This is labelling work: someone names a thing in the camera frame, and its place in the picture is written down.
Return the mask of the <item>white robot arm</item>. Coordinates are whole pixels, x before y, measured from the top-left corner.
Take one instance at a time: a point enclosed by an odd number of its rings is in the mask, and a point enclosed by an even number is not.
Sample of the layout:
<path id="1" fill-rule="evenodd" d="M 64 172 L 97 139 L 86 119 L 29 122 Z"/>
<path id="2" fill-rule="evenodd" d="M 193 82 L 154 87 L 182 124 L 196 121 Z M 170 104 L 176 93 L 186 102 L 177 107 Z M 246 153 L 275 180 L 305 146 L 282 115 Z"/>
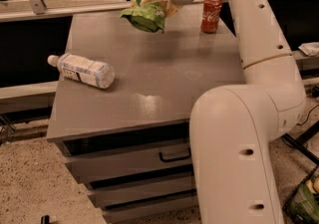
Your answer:
<path id="1" fill-rule="evenodd" d="M 268 144 L 301 118 L 304 86 L 268 1 L 228 3 L 245 82 L 207 91 L 191 111 L 201 224 L 284 224 Z"/>

